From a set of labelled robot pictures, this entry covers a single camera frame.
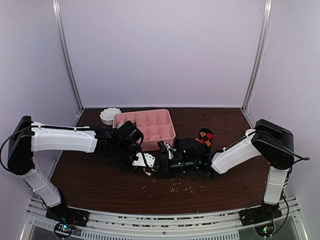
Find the beige brown striped sock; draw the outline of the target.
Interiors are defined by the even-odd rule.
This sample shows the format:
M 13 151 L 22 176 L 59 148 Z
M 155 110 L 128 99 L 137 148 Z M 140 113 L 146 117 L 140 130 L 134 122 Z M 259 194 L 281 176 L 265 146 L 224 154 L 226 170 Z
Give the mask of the beige brown striped sock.
M 150 167 L 144 167 L 143 171 L 148 177 L 152 176 L 152 174 L 153 174 L 153 171 Z

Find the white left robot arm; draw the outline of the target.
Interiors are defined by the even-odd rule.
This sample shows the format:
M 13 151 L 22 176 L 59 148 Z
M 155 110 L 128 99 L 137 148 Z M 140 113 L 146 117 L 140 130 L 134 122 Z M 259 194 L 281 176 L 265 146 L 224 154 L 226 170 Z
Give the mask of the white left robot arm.
M 135 125 L 127 121 L 121 128 L 70 127 L 46 125 L 32 121 L 25 115 L 21 118 L 8 144 L 7 164 L 4 169 L 20 176 L 52 208 L 52 213 L 61 222 L 72 218 L 72 211 L 63 203 L 63 195 L 41 173 L 33 161 L 35 152 L 76 151 L 88 154 L 110 156 L 129 167 L 142 167 L 151 170 L 156 158 L 144 153 L 139 141 L 144 135 Z

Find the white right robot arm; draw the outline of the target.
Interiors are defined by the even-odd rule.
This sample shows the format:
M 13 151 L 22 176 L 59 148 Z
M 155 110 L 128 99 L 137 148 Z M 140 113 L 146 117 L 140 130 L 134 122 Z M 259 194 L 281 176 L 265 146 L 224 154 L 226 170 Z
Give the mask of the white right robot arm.
M 163 141 L 158 146 L 163 156 L 156 158 L 150 174 L 164 179 L 177 174 L 195 171 L 201 178 L 211 179 L 255 157 L 262 156 L 270 166 L 263 205 L 256 210 L 259 220 L 268 220 L 280 201 L 289 171 L 294 164 L 293 134 L 272 122 L 260 119 L 254 128 L 247 129 L 242 138 L 210 154 L 213 133 L 201 128 L 197 138 L 186 137 L 178 141 L 175 150 Z

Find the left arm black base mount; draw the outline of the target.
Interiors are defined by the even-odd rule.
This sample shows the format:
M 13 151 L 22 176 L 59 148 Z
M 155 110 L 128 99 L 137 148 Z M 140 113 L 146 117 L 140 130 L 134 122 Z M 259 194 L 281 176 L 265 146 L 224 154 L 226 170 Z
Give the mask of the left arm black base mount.
M 86 210 L 68 207 L 67 203 L 62 201 L 56 206 L 48 206 L 45 216 L 48 219 L 55 220 L 60 223 L 76 227 L 86 227 L 90 213 Z

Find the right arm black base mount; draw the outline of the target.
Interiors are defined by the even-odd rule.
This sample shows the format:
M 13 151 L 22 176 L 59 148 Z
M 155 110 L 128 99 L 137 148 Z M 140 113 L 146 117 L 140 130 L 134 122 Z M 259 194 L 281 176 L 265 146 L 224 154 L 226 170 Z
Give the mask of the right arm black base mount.
M 238 214 L 242 226 L 249 226 L 279 218 L 282 216 L 282 211 L 278 203 L 262 203 L 260 206 L 245 208 Z

